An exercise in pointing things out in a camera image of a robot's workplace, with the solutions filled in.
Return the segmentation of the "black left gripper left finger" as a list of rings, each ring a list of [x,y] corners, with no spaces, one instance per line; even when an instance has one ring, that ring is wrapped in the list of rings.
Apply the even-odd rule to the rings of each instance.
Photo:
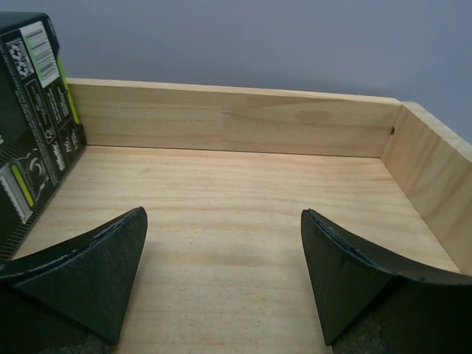
[[[143,207],[1,264],[2,353],[110,353],[148,230]]]

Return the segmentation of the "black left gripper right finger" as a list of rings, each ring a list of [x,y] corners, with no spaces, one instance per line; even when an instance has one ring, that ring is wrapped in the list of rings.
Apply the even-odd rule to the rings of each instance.
[[[411,260],[320,213],[301,237],[326,346],[335,353],[469,353],[471,278]]]

